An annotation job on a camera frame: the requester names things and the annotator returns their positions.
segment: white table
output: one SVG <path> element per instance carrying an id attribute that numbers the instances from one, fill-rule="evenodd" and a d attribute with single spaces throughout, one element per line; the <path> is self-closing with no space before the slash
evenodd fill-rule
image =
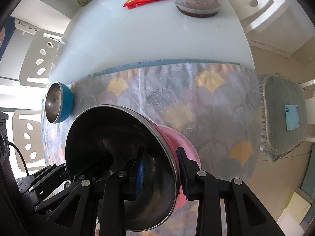
<path id="1" fill-rule="evenodd" d="M 127 10 L 126 0 L 93 0 L 70 21 L 49 81 L 65 84 L 125 64 L 209 59 L 255 70 L 243 28 L 228 0 L 211 18 L 180 13 L 172 0 Z"/>

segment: metal bowl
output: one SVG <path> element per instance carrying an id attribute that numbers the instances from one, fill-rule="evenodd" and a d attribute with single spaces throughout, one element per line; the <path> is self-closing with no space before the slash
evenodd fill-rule
<path id="1" fill-rule="evenodd" d="M 45 113 L 50 123 L 59 123 L 68 118 L 73 106 L 71 90 L 60 82 L 53 83 L 46 96 Z"/>
<path id="2" fill-rule="evenodd" d="M 125 227 L 129 231 L 153 229 L 172 214 L 180 189 L 172 147 L 146 118 L 112 105 L 92 107 L 80 114 L 66 141 L 66 164 L 71 179 L 89 162 L 91 150 L 103 148 L 111 152 L 113 164 L 101 177 L 106 179 L 124 169 L 140 146 L 146 146 L 148 155 L 141 194 L 136 201 L 125 201 Z"/>

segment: brown food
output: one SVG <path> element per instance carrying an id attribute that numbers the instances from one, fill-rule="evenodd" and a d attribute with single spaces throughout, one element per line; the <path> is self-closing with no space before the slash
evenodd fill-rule
<path id="1" fill-rule="evenodd" d="M 221 6 L 219 0 L 174 0 L 174 2 L 180 12 L 198 18 L 214 16 Z"/>

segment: black cable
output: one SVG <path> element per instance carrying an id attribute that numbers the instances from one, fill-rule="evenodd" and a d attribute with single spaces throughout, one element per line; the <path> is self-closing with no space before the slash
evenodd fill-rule
<path id="1" fill-rule="evenodd" d="M 10 141 L 9 141 L 9 145 L 10 145 L 10 146 L 13 146 L 13 148 L 18 152 L 18 154 L 19 154 L 19 156 L 20 156 L 20 158 L 21 158 L 21 160 L 22 160 L 22 162 L 23 162 L 23 165 L 24 165 L 26 174 L 27 174 L 27 176 L 29 176 L 29 174 L 28 174 L 28 169 L 26 168 L 25 160 L 24 160 L 24 158 L 23 158 L 23 156 L 22 156 L 20 150 L 18 149 L 18 147 L 17 147 L 14 143 L 11 143 Z"/>

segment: black device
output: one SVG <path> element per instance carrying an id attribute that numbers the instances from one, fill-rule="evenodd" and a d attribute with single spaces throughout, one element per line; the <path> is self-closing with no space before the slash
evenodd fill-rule
<path id="1" fill-rule="evenodd" d="M 46 199 L 62 182 L 69 179 L 66 164 L 49 165 L 16 183 L 9 163 L 5 120 L 0 113 L 0 232 L 21 236 L 94 236 L 98 202 L 103 199 L 100 236 L 124 236 L 124 201 L 134 201 L 142 186 L 145 168 L 140 147 L 135 159 L 123 171 L 106 180 L 98 180 L 99 169 L 111 166 L 104 155 L 78 172 L 69 187 Z M 283 236 L 272 216 L 241 179 L 219 180 L 200 170 L 189 160 L 184 148 L 177 149 L 183 192 L 189 201 L 199 200 L 197 236 L 221 235 L 220 198 L 225 200 L 227 235 Z"/>

